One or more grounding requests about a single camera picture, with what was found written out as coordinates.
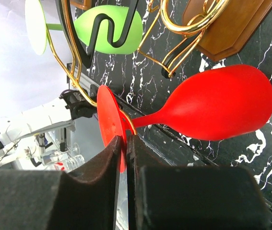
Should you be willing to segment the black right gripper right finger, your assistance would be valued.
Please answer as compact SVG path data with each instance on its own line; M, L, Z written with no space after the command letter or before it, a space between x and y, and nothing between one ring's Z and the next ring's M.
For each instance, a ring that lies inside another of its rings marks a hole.
M271 215L249 170L170 166L144 142L127 140L131 230L267 230Z

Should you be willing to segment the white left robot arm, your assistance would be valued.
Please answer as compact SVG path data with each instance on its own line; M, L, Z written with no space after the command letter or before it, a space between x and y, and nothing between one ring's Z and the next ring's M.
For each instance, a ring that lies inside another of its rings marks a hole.
M96 114L76 90L65 90L53 101L0 118L0 167L19 159L29 159L35 167L47 167L80 154L69 132L74 120Z

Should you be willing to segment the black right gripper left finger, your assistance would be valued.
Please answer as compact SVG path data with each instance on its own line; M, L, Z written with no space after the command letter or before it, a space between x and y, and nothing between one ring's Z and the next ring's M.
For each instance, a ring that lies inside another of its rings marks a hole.
M69 173L0 170L0 230L113 230L121 145Z

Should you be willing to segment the red plastic wine glass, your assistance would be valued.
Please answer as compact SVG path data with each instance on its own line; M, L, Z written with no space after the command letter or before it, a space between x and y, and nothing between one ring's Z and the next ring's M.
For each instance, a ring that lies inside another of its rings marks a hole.
M184 136L218 141L260 129L272 115L272 85L249 65L232 65L195 74L171 93L155 113L129 121L119 110L112 91L97 91L97 115L104 144L126 129L162 124Z

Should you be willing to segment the green plastic wine glass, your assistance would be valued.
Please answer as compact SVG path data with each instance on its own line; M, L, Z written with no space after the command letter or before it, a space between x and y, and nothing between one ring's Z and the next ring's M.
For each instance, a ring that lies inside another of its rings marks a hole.
M93 29L94 18L104 13L110 16L115 24L114 41L120 38L124 22L128 14L128 7L117 5L100 5L93 7L74 21L78 38L89 45L91 30ZM62 30L60 24L47 24L42 5L38 0L25 1L25 21L30 44L38 55L42 55L47 45L47 28L50 30ZM108 21L103 20L98 32L95 50L105 54L131 54L137 50L142 40L142 18L136 11L132 20L126 42L119 48L112 47L107 42Z

